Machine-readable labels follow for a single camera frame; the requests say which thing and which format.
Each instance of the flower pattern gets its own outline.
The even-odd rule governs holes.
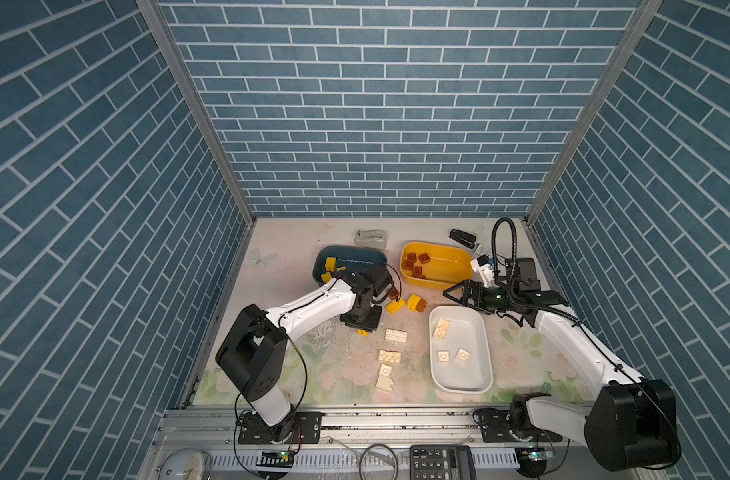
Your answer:
[[[337,220],[332,220],[325,228],[333,231],[336,226]],[[474,230],[480,237],[490,236],[489,230],[482,225]],[[251,275],[264,276],[279,275],[279,272],[284,272],[283,269],[293,267],[283,257],[280,264],[267,269],[277,259],[277,254],[263,255],[255,248],[246,256],[245,264],[251,267]],[[312,282],[310,271],[307,273],[309,282]],[[285,272],[278,281],[298,275],[299,273],[295,271],[292,275]],[[254,277],[248,278],[249,282],[253,280]],[[304,284],[298,285],[297,288],[297,294],[308,291]],[[306,361],[309,374],[304,403],[316,406],[378,406],[438,402],[495,404],[508,403],[514,394],[524,392],[550,393],[554,398],[573,402],[591,398],[584,381],[554,345],[536,330],[527,326],[520,328],[513,322],[496,316],[486,317],[485,320],[488,344],[491,347],[493,387],[480,395],[462,395],[439,389],[432,380],[428,354],[428,312],[435,306],[447,304],[447,300],[439,290],[418,290],[407,285],[406,289],[406,293],[415,291],[427,300],[428,308],[425,313],[411,312],[406,308],[393,316],[384,313],[379,329],[368,336],[357,335],[354,329],[333,320],[324,322],[296,341]],[[257,305],[275,305],[278,299],[275,293],[256,287],[249,294],[249,302]],[[386,341],[383,332],[387,327],[407,331],[407,344]],[[394,383],[390,392],[376,388],[380,367],[378,350],[402,352],[402,361],[394,365],[392,371]],[[298,401],[303,383],[301,360],[292,346],[289,346],[285,354],[280,386],[291,403],[295,404]],[[194,403],[234,404],[236,395],[236,387],[211,357],[200,379]]]

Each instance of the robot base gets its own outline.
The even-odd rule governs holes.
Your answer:
[[[354,316],[349,313],[341,314],[341,321],[351,328],[364,330],[366,332],[375,332],[378,323],[381,321],[381,312],[383,307],[374,305],[370,307],[370,311],[363,316]]]
[[[276,426],[266,426],[264,420],[257,413],[245,414],[242,417],[242,423],[244,428],[240,429],[240,436],[237,437],[237,443],[240,445],[276,445],[273,442],[282,442],[284,440],[284,438],[274,438]],[[302,444],[320,443],[321,412],[296,412],[292,425],[301,427]],[[298,438],[293,437],[293,443],[297,444]]]

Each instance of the wire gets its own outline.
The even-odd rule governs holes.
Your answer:
[[[621,372],[626,378],[628,378],[633,384],[635,384],[637,386],[637,388],[640,390],[640,392],[642,392],[648,398],[648,400],[650,401],[650,403],[658,410],[658,413],[660,413],[661,417],[666,421],[666,424],[669,427],[669,430],[671,430],[671,432],[673,434],[672,438],[674,439],[674,449],[676,451],[676,453],[674,454],[674,460],[671,460],[669,463],[667,463],[664,466],[659,466],[659,467],[642,467],[642,468],[645,468],[647,470],[665,470],[666,468],[670,468],[670,467],[675,466],[677,464],[677,462],[680,460],[680,458],[682,458],[682,445],[680,444],[680,439],[677,437],[677,429],[674,427],[674,425],[672,425],[671,421],[669,420],[669,418],[664,413],[664,410],[662,410],[658,406],[658,404],[656,403],[656,401],[654,401],[650,397],[650,395],[648,395],[648,393],[642,388],[642,385],[640,385],[637,382],[637,380],[633,379],[631,377],[631,375],[629,375],[628,373],[626,373],[626,371],[624,370],[624,367],[621,364],[617,364],[617,363],[613,362],[613,360],[611,360],[605,354],[605,352],[602,349],[600,349],[600,347],[597,345],[597,343],[595,343],[591,339],[591,336],[588,334],[588,332],[586,331],[586,329],[584,328],[583,325],[578,325],[578,328],[581,330],[581,332],[584,333],[584,335],[586,335],[586,338],[591,342],[591,345],[593,345],[594,348],[597,349],[602,354],[602,356],[606,360],[608,360],[608,362],[615,368],[615,371],[616,372]]]
[[[394,458],[394,474],[392,475],[392,480],[397,479],[397,475],[399,475],[399,457],[397,454],[394,453],[394,450],[391,450],[388,446],[383,445],[382,443],[374,443],[370,445],[368,448],[365,448],[365,451],[362,452],[362,455],[360,456],[359,461],[357,462],[357,471],[360,474],[360,480],[365,480],[365,475],[362,474],[362,461],[365,459],[365,456],[367,456],[368,452],[374,448],[384,448],[389,452],[389,454]]]
[[[294,418],[296,416],[296,412],[298,411],[298,407],[301,406],[303,397],[306,395],[306,386],[309,384],[309,370],[306,368],[306,360],[303,359],[303,355],[301,355],[301,351],[298,350],[296,343],[289,336],[287,337],[287,339],[290,341],[290,344],[293,346],[293,349],[295,349],[296,353],[298,354],[298,357],[301,358],[301,363],[303,364],[303,391],[301,392],[301,398],[298,398],[298,403],[296,404],[296,408],[293,408],[293,410],[290,411],[290,417]]]
[[[490,233],[490,245],[491,250],[493,251],[493,271],[494,274],[498,274],[498,254],[495,252],[495,237],[498,233],[498,228],[501,224],[507,224],[509,226],[510,231],[512,232],[512,264],[510,265],[511,270],[509,271],[508,278],[506,279],[506,293],[508,295],[509,302],[513,304],[514,306],[517,306],[521,309],[529,309],[529,310],[541,310],[543,312],[549,312],[553,313],[555,315],[560,315],[568,320],[570,320],[573,323],[573,326],[580,325],[581,320],[576,317],[575,315],[571,315],[568,312],[564,312],[558,308],[554,308],[552,306],[546,306],[546,305],[535,305],[533,303],[527,303],[520,301],[519,297],[514,294],[514,273],[517,271],[517,230],[514,226],[514,222],[511,218],[503,217],[499,218],[497,222],[495,222],[495,225],[493,226],[493,231]]]
[[[570,320],[571,322],[573,322],[573,324],[571,326],[572,327],[577,326],[581,330],[581,332],[583,332],[583,334],[586,335],[586,338],[589,339],[589,341],[594,346],[594,348],[597,349],[606,360],[608,360],[608,362],[615,368],[615,371],[621,372],[622,374],[624,374],[624,376],[626,376],[629,380],[631,380],[631,382],[633,384],[635,384],[637,386],[637,388],[648,398],[650,403],[653,404],[653,406],[661,414],[661,417],[663,417],[663,419],[666,421],[667,426],[669,427],[669,429],[671,430],[671,432],[673,434],[674,446],[675,446],[675,450],[676,450],[676,453],[674,454],[674,460],[670,461],[667,465],[664,465],[664,466],[642,467],[642,468],[645,468],[647,470],[665,470],[666,468],[673,467],[674,465],[676,465],[677,462],[680,460],[680,458],[682,458],[682,445],[680,444],[680,440],[677,437],[677,429],[674,427],[674,425],[672,425],[672,423],[669,421],[666,414],[664,414],[664,411],[650,397],[650,395],[648,395],[648,393],[642,388],[642,386],[636,380],[634,380],[628,373],[626,373],[623,366],[621,364],[617,364],[613,360],[611,360],[605,354],[605,352],[602,349],[600,349],[600,347],[597,345],[597,343],[595,343],[591,339],[590,335],[586,332],[586,330],[584,329],[584,327],[582,325],[583,321],[580,320],[579,318],[577,318],[575,315],[572,315],[571,313],[568,313],[568,312],[564,312],[560,309],[553,308],[551,306],[540,306],[540,305],[533,305],[531,303],[521,302],[516,297],[516,295],[514,294],[514,289],[513,289],[512,284],[514,283],[514,273],[517,269],[517,231],[514,227],[514,222],[512,221],[511,218],[507,218],[507,217],[499,218],[498,221],[495,222],[495,225],[493,226],[493,231],[490,233],[490,247],[493,252],[494,274],[495,275],[498,274],[498,258],[497,258],[498,255],[495,252],[495,236],[496,236],[496,233],[498,232],[498,227],[504,223],[509,225],[509,229],[512,232],[512,264],[510,265],[511,271],[509,272],[509,275],[508,275],[508,278],[506,281],[506,291],[507,291],[508,298],[509,298],[509,301],[511,302],[511,304],[513,304],[514,306],[518,306],[520,308],[529,308],[532,310],[541,310],[543,312],[550,312],[555,315],[562,316],[563,318],[566,318],[566,319]]]
[[[394,274],[397,275],[397,279],[399,280],[399,290],[397,291],[397,298],[396,299],[399,301],[402,298],[402,278],[399,276],[399,272],[397,271],[396,268],[394,268],[393,266],[389,265],[387,262],[379,262],[379,263],[388,266],[390,269],[392,269],[392,271],[394,272]]]
[[[542,477],[542,476],[544,476],[544,475],[548,475],[548,474],[550,474],[550,473],[554,473],[554,472],[556,472],[557,470],[559,470],[559,469],[560,469],[560,467],[561,467],[562,465],[564,465],[564,461],[568,459],[568,453],[570,453],[570,438],[568,438],[568,446],[567,446],[567,447],[565,448],[565,450],[564,450],[564,456],[562,457],[562,461],[561,461],[561,462],[559,463],[559,465],[558,465],[558,466],[556,466],[556,467],[554,467],[554,468],[552,468],[551,470],[547,470],[546,472],[543,472],[543,473],[542,473],[541,475],[539,475],[539,476],[538,476],[538,478],[540,478],[540,477]]]
[[[263,477],[258,472],[254,472],[253,470],[250,470],[248,467],[243,465],[242,461],[240,460],[240,457],[236,454],[236,428],[237,427],[244,428],[241,417],[245,412],[248,412],[248,410],[243,410],[242,413],[240,413],[239,415],[237,415],[237,413],[236,413],[236,403],[240,399],[241,395],[242,395],[242,392],[237,393],[236,398],[234,399],[234,431],[232,432],[232,443],[231,443],[231,447],[234,450],[234,458],[236,459],[236,462],[240,464],[240,466],[242,467],[242,469],[245,472],[248,472],[249,474],[251,474],[255,477],[261,478],[261,480],[266,480],[269,477],[268,474],[265,477]],[[250,400],[248,400],[247,398],[245,398],[245,400],[247,401],[248,404],[250,404],[251,407],[253,406],[253,404],[250,403]]]

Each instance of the white lego brick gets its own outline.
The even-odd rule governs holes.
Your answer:
[[[456,358],[460,360],[461,362],[466,363],[466,360],[468,360],[471,353],[467,352],[464,349],[458,349],[458,353],[456,353]]]
[[[378,380],[376,380],[376,388],[390,392],[392,390],[393,383],[394,380],[390,379],[388,376],[379,375]]]
[[[379,362],[399,363],[402,360],[400,352],[388,352],[386,350],[378,351]]]
[[[444,339],[449,327],[449,321],[446,321],[445,319],[439,319],[439,321],[437,322],[437,327],[434,329],[434,336],[440,340]]]
[[[386,339],[391,340],[393,342],[407,342],[408,341],[408,332],[403,332],[401,330],[394,330],[394,329],[386,329]]]
[[[393,366],[381,364],[381,369],[379,370],[378,374],[392,378],[393,369],[394,369]]]

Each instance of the brick wall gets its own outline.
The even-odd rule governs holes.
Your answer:
[[[677,392],[676,478],[730,478],[730,0],[664,0],[538,233],[568,296]]]
[[[0,0],[0,479],[138,471],[243,228],[133,0]]]
[[[259,216],[523,216],[638,0],[226,3],[162,5]]]

